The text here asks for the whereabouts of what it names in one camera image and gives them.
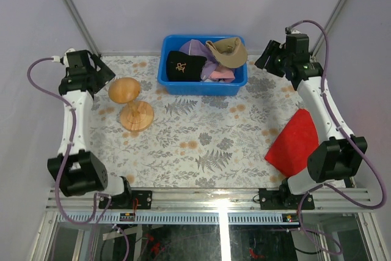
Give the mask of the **beige baseball cap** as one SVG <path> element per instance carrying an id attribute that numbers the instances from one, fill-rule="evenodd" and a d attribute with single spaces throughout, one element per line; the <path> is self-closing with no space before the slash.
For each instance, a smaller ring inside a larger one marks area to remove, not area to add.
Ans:
<path id="1" fill-rule="evenodd" d="M 227 68 L 239 68 L 247 61 L 247 49 L 239 37 L 205 42 L 216 61 Z"/>

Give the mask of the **pink baseball cap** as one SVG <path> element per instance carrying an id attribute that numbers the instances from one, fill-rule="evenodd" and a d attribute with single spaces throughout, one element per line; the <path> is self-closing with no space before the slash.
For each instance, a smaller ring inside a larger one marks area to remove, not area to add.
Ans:
<path id="1" fill-rule="evenodd" d="M 235 80 L 234 69 L 227 68 L 224 66 L 218 66 L 216 69 L 209 75 L 208 79 L 212 81 L 219 81 L 223 83 L 231 83 Z"/>

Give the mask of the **wooden hat stand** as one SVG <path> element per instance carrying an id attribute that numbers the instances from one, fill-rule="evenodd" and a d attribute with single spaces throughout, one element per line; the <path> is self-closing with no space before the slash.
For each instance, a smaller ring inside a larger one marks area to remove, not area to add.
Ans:
<path id="1" fill-rule="evenodd" d="M 149 128 L 155 113 L 152 106 L 138 100 L 141 84 L 134 78 L 117 78 L 108 90 L 109 98 L 119 105 L 124 105 L 120 112 L 120 123 L 130 132 L 141 132 Z"/>

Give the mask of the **black baseball cap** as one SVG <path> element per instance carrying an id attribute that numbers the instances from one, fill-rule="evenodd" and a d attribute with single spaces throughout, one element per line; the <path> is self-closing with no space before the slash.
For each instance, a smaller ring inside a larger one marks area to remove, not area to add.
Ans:
<path id="1" fill-rule="evenodd" d="M 170 51 L 166 60 L 167 79 L 172 82 L 199 82 L 206 61 L 204 56 Z"/>

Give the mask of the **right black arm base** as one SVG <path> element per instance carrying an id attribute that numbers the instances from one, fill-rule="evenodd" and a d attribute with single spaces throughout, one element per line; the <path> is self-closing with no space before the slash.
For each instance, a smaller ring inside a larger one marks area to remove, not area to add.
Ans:
<path id="1" fill-rule="evenodd" d="M 280 189 L 260 188 L 258 190 L 262 210 L 297 210 L 303 194 L 294 195 Z"/>

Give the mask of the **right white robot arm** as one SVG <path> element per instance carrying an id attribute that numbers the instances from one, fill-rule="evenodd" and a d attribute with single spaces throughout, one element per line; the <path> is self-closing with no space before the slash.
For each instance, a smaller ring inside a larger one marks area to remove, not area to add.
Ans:
<path id="1" fill-rule="evenodd" d="M 305 105 L 292 116 L 265 156 L 285 179 L 278 191 L 270 196 L 261 192 L 260 197 L 290 209 L 317 185 L 356 175 L 367 142 L 347 127 L 333 99 L 324 101 L 327 81 L 322 78 L 322 66 L 310 60 L 308 35 L 287 34 L 283 44 L 270 40 L 255 65 L 286 77 Z"/>

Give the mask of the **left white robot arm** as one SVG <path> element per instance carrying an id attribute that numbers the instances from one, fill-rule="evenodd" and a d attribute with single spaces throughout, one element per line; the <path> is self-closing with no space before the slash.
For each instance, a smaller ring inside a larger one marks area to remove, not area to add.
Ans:
<path id="1" fill-rule="evenodd" d="M 127 179 L 109 175 L 88 146 L 94 96 L 115 78 L 115 73 L 88 50 L 70 48 L 55 61 L 65 66 L 59 85 L 64 123 L 57 156 L 47 162 L 49 173 L 66 197 L 101 192 L 104 204 L 111 209 L 130 207 L 134 194 Z"/>

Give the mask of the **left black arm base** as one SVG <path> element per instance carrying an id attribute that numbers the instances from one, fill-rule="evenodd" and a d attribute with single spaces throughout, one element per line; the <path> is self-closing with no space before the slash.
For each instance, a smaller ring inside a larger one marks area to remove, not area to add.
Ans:
<path id="1" fill-rule="evenodd" d="M 133 190 L 130 193 L 112 196 L 110 210 L 150 210 L 152 207 L 153 191 Z"/>

